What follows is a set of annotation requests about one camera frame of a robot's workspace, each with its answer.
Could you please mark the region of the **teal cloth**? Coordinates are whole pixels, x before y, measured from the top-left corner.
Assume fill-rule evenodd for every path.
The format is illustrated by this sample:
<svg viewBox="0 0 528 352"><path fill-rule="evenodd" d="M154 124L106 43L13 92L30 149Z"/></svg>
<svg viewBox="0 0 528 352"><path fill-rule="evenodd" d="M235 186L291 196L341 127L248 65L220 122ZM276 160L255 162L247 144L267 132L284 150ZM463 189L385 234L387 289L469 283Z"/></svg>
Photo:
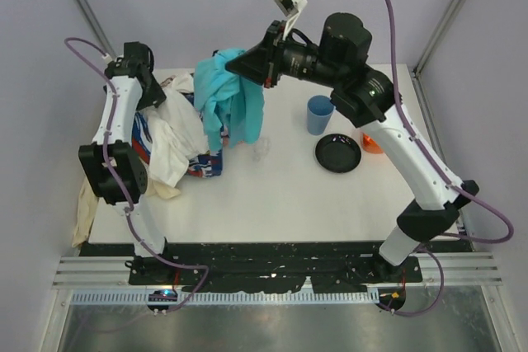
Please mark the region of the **teal cloth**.
<svg viewBox="0 0 528 352"><path fill-rule="evenodd" d="M222 49L195 67L194 107L202 115L211 151L223 147L222 129L227 130L232 147L240 142L253 144L260 138L263 87L226 69L229 61L244 53L244 49Z"/></svg>

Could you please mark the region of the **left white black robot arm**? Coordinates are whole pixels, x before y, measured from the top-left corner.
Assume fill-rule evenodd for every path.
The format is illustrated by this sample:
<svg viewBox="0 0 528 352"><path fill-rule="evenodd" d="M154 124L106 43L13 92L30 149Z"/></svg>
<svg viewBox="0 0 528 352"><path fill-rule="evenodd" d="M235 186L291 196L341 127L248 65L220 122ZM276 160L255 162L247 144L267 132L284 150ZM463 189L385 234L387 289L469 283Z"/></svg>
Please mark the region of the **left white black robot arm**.
<svg viewBox="0 0 528 352"><path fill-rule="evenodd" d="M93 193L125 220L134 254L142 257L160 256L167 245L145 202L148 174L133 148L137 113L166 100L153 66L152 50L140 42L125 43L121 56L106 60L106 69L99 72L106 81L101 122L92 142L78 150Z"/></svg>

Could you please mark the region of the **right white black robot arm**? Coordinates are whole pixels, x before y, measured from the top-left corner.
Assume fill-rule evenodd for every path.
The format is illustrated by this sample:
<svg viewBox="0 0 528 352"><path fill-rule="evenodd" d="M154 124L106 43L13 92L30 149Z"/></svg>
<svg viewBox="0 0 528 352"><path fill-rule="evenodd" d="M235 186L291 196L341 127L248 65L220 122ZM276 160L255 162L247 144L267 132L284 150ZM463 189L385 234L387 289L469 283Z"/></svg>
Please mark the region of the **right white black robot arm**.
<svg viewBox="0 0 528 352"><path fill-rule="evenodd" d="M379 248L385 261L401 265L420 244L453 225L478 184L461 180L422 141L393 80L368 65L372 35L357 16L330 15L316 45L295 41L285 26L273 21L262 41L226 68L265 88L283 75L331 88L336 110L380 145L414 195Z"/></svg>

